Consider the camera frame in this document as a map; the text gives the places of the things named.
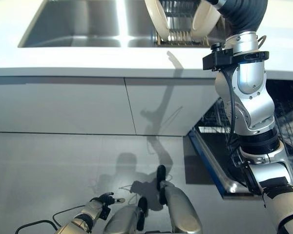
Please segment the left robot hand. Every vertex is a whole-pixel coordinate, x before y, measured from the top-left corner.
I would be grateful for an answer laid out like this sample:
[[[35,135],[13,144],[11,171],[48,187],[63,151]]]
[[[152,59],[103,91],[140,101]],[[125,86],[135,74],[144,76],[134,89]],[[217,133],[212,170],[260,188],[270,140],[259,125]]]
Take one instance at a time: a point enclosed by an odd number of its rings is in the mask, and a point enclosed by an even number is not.
[[[103,206],[108,207],[112,204],[124,203],[125,199],[124,198],[115,198],[113,192],[107,192],[107,193],[100,195],[99,197],[94,197],[94,198],[90,199],[90,202],[91,201],[98,201],[98,202],[102,203]]]

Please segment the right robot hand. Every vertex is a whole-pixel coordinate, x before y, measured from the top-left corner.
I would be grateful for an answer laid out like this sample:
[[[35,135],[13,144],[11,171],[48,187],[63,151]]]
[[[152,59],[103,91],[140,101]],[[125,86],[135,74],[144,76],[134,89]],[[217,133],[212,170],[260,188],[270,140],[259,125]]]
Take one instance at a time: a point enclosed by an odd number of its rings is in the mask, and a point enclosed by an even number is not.
[[[265,15],[267,0],[209,0],[226,20],[226,36],[256,32]]]

